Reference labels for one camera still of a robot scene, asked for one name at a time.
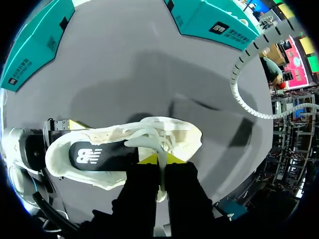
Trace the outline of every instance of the person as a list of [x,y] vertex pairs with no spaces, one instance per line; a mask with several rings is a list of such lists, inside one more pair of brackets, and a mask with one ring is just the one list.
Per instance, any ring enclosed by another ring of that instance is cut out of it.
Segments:
[[264,67],[269,87],[283,90],[286,87],[286,83],[278,65],[267,57],[261,57],[260,60]]

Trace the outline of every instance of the black insole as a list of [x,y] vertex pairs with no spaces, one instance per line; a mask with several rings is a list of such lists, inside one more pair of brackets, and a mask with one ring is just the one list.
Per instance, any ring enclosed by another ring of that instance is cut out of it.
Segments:
[[69,150],[70,163],[84,171],[127,171],[138,163],[138,148],[126,147],[124,140],[115,143],[92,145],[89,142],[76,142]]

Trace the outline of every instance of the new balance logo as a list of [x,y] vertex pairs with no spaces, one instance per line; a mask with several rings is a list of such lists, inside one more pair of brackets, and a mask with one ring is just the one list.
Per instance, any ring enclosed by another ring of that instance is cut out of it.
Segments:
[[83,148],[78,151],[78,157],[76,158],[77,163],[91,163],[97,164],[99,160],[101,149],[96,148],[94,151],[90,148]]

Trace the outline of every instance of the blue object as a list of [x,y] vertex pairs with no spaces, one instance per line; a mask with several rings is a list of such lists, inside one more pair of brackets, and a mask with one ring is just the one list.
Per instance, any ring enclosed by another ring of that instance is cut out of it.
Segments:
[[231,217],[232,220],[235,220],[248,212],[247,208],[245,208],[244,206],[234,201],[229,201],[227,199],[222,199],[218,203],[218,208],[221,209],[226,214],[234,214]]
[[53,0],[21,28],[3,68],[1,88],[18,91],[30,76],[55,58],[74,11],[72,0]]
[[251,3],[255,3],[257,5],[254,11],[259,11],[263,13],[269,11],[269,8],[261,0],[253,0]]
[[[257,28],[232,0],[164,0],[179,32],[244,50]],[[244,19],[248,26],[240,21]]]

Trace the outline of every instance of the gray table surface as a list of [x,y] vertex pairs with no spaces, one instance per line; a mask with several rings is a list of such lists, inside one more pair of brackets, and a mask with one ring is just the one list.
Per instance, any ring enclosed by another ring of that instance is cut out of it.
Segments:
[[[70,118],[108,127],[143,115],[191,122],[203,132],[191,161],[216,202],[257,168],[272,143],[272,120],[248,115],[231,94],[230,72],[239,55],[181,36],[162,0],[89,1],[76,7],[56,59],[17,93],[8,92],[6,124],[41,128],[48,118]],[[248,105],[272,113],[258,57],[241,73],[239,91]],[[53,180],[74,222],[91,219],[93,209],[111,213],[121,190]],[[167,223],[164,201],[157,225]]]

